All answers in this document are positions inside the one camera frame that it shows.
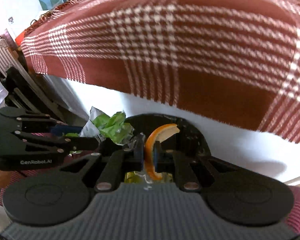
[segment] plastic wrapper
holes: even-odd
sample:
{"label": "plastic wrapper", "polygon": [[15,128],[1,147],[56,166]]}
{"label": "plastic wrapper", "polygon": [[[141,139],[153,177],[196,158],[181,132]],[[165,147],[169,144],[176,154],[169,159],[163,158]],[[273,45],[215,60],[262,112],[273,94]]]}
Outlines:
{"label": "plastic wrapper", "polygon": [[156,183],[167,183],[173,182],[172,174],[163,172],[162,179],[153,180],[146,173],[146,171],[132,171],[127,172],[124,177],[125,183],[147,183],[147,184],[156,184]]}
{"label": "plastic wrapper", "polygon": [[[125,145],[133,136],[134,128],[124,122],[126,119],[125,112],[117,112],[112,117],[105,114],[99,109],[92,107],[90,117],[79,134],[68,133],[66,136],[74,137],[94,137],[99,143],[110,138],[115,144]],[[79,151],[71,152],[72,154],[80,153]]]}

